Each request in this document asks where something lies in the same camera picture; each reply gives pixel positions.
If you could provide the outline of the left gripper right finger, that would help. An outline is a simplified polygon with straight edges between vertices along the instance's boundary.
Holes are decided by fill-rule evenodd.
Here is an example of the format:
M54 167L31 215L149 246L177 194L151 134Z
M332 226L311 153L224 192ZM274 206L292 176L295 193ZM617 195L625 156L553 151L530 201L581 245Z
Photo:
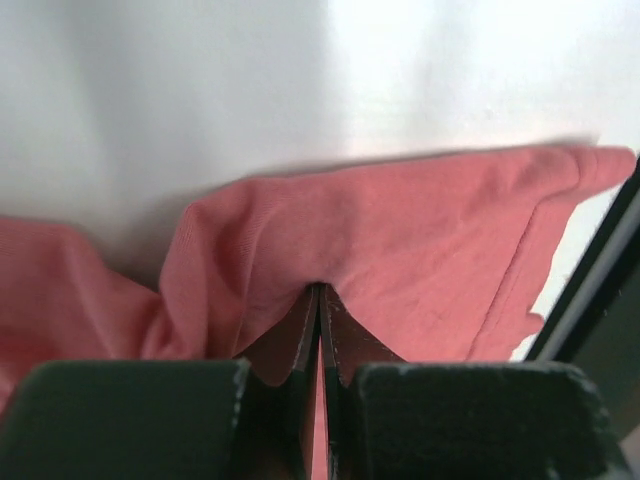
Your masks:
M410 363L319 289L331 479L629 479L595 385L554 362Z

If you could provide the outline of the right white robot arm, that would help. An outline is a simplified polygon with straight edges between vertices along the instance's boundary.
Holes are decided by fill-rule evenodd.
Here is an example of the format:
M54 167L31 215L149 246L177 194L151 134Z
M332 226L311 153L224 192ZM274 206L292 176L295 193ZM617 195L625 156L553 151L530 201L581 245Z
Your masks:
M527 361L582 370L620 440L639 427L639 172L624 183Z

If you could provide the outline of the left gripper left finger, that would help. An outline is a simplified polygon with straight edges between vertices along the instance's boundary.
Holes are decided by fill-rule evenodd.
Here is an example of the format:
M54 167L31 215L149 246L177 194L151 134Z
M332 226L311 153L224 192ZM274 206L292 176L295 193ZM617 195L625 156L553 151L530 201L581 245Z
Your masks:
M1 418L5 479L307 479L319 290L236 357L56 361Z

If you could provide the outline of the pink t shirt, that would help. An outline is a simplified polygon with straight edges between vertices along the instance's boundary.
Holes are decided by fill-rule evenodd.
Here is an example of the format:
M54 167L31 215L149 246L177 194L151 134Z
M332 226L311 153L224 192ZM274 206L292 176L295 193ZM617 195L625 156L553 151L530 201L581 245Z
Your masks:
M5 217L1 418L49 362L234 358L310 286L407 362L512 363L574 209L635 167L621 147L532 147L241 180L186 208L157 290L69 226Z

